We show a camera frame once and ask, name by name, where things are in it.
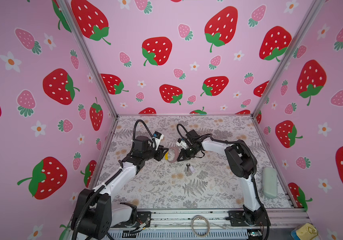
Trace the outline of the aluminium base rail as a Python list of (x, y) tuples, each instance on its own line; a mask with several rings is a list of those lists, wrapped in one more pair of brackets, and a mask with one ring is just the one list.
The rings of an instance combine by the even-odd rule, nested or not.
[(249, 226), (241, 209), (140, 209), (144, 230), (111, 228), (114, 240), (290, 240), (291, 231), (310, 221), (302, 209), (268, 209), (266, 223)]

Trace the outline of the aluminium corner post left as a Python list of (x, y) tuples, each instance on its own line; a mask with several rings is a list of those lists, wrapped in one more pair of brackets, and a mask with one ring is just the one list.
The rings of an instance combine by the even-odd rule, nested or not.
[(59, 0), (57, 1), (59, 6), (61, 7), (62, 13), (65, 17), (65, 20), (67, 21), (72, 34), (78, 44), (78, 47), (80, 48), (82, 55), (85, 59), (85, 62), (87, 63), (88, 68), (90, 69), (90, 73), (93, 75), (94, 80), (96, 81), (96, 85), (108, 107), (108, 109), (111, 112), (112, 117), (117, 120), (118, 114), (114, 108), (114, 105), (109, 97), (109, 94), (105, 88), (105, 85), (103, 83), (102, 77), (100, 76), (100, 73), (96, 67), (96, 64), (92, 58), (92, 55), (90, 54), (90, 51), (85, 43), (85, 40), (83, 38), (83, 35), (81, 34), (81, 31), (78, 28), (78, 24), (74, 18), (74, 14), (71, 11), (71, 6), (68, 1)]

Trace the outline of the white plastic case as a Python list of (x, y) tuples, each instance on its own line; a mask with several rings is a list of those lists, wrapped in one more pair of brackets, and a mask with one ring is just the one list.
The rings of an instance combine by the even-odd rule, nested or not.
[(265, 167), (262, 173), (262, 193), (265, 197), (275, 199), (278, 196), (277, 171), (271, 167)]

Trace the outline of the metal keyring with yellow tag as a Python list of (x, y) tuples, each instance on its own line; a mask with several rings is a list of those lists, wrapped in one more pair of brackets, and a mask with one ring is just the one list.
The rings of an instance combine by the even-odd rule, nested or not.
[(180, 153), (180, 149), (176, 147), (169, 147), (168, 152), (164, 156), (164, 160), (166, 160), (168, 163), (172, 164), (175, 163), (178, 159)]

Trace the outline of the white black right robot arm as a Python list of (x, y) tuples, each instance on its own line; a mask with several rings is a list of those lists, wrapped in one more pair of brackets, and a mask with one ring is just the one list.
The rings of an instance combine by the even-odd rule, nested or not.
[(232, 173), (239, 178), (244, 195), (244, 221), (250, 226), (271, 222), (267, 210), (262, 204), (255, 175), (257, 173), (257, 159), (243, 140), (222, 141), (212, 137), (211, 134), (199, 136), (196, 131), (187, 132), (177, 140), (181, 148), (178, 161), (187, 161), (197, 156), (199, 152), (215, 152), (226, 157)]

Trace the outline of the aluminium corner post right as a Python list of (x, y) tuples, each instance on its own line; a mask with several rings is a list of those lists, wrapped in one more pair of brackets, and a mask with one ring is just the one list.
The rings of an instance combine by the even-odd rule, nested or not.
[(323, 0), (316, 0), (312, 1), (309, 9), (307, 10), (301, 24), (299, 25), (295, 35), (292, 38), (291, 43), (289, 44), (288, 49), (286, 50), (283, 58), (281, 59), (281, 62), (278, 64), (276, 70), (274, 71), (274, 74), (272, 75), (261, 99), (259, 100), (254, 112), (251, 114), (252, 120), (257, 119), (257, 115), (260, 112), (260, 110), (263, 108), (269, 94), (274, 89), (277, 81), (285, 71), (285, 67), (287, 63), (290, 62), (292, 59), (292, 55), (294, 51), (296, 50), (297, 46), (301, 43), (303, 38), (306, 36), (307, 31), (309, 30), (310, 26), (316, 19), (318, 13), (320, 12), (321, 8), (325, 4), (325, 1)]

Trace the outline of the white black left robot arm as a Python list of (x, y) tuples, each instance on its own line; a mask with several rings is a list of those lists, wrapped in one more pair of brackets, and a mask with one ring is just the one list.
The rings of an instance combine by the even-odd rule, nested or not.
[(155, 132), (151, 138), (136, 137), (132, 148), (119, 161), (118, 171), (93, 189), (84, 189), (78, 195), (71, 220), (72, 239), (78, 234), (89, 239), (103, 239), (108, 230), (118, 224), (132, 226), (137, 220), (137, 207), (129, 203), (114, 204), (118, 192), (131, 181), (151, 159), (161, 161), (168, 148), (160, 145), (163, 135)]

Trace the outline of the aluminium corner post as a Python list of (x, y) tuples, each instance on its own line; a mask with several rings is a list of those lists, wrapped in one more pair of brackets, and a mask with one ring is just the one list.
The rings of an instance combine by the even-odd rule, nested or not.
[(285, 67), (287, 63), (290, 62), (292, 59), (292, 55), (294, 51), (296, 50), (297, 46), (301, 43), (303, 38), (306, 36), (307, 31), (309, 30), (310, 26), (316, 19), (318, 13), (320, 12), (321, 8), (325, 4), (325, 1), (323, 0), (316, 0), (312, 1), (309, 9), (307, 10), (301, 24), (299, 25), (295, 35), (292, 38), (291, 43), (289, 44), (288, 49), (286, 50), (283, 58), (281, 59), (281, 62), (278, 64), (276, 70), (274, 71), (274, 74), (272, 75), (261, 99), (259, 100), (254, 112), (251, 114), (252, 120), (257, 119), (257, 115), (260, 112), (260, 110), (263, 108), (269, 94), (274, 89), (277, 81), (285, 71)]
[(111, 112), (112, 117), (117, 120), (118, 114), (114, 108), (114, 105), (109, 97), (109, 94), (105, 88), (105, 85), (103, 83), (102, 77), (100, 76), (100, 73), (96, 67), (96, 64), (92, 58), (92, 55), (90, 54), (90, 51), (85, 43), (85, 40), (83, 38), (83, 35), (81, 34), (81, 31), (78, 28), (78, 24), (74, 18), (74, 14), (71, 11), (71, 6), (68, 1), (59, 0), (57, 1), (59, 6), (61, 7), (62, 13), (65, 17), (65, 20), (67, 21), (72, 34), (78, 44), (78, 47), (80, 48), (82, 55), (85, 59), (85, 62), (87, 63), (88, 68), (90, 69), (90, 73), (93, 75), (94, 80), (96, 81), (96, 85), (108, 107), (108, 109)]

